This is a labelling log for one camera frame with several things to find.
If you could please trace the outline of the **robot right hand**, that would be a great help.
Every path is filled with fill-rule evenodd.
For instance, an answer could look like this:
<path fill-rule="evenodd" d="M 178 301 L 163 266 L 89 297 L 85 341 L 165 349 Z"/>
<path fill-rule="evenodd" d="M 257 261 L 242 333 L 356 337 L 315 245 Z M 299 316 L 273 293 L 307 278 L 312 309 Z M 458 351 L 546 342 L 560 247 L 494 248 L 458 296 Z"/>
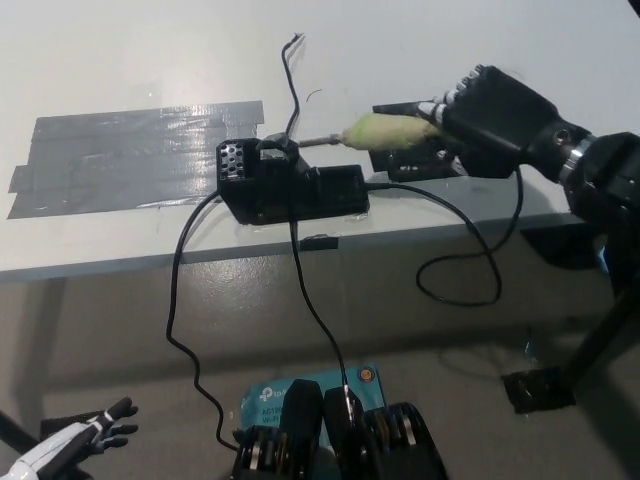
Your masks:
<path fill-rule="evenodd" d="M 536 137 L 560 119 L 543 96 L 495 66 L 478 65 L 441 96 L 415 104 L 418 116 L 455 143 L 466 173 L 507 178 Z"/>

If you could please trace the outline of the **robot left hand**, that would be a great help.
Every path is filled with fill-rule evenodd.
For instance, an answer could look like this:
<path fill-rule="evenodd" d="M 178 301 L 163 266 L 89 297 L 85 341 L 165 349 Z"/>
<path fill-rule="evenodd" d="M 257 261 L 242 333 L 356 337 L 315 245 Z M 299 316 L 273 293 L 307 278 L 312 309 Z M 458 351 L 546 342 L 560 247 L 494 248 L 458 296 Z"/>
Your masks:
<path fill-rule="evenodd" d="M 7 415 L 1 416 L 1 441 L 19 454 L 3 479 L 89 479 L 79 465 L 108 449 L 122 448 L 138 426 L 123 419 L 138 413 L 129 397 L 106 410 L 41 422 L 37 440 Z"/>

